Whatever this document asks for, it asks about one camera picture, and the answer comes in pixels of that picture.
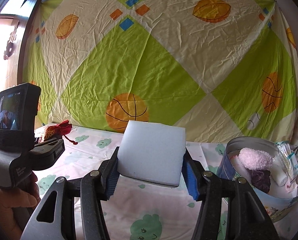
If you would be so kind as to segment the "person's left hand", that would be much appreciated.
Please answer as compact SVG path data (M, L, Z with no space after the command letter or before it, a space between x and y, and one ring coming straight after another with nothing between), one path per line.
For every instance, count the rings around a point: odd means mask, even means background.
M22 230L14 218L13 209L18 207L32 208L33 210L41 201L37 176L33 172L29 177L28 192L19 189L0 188L0 226L9 239L20 239Z

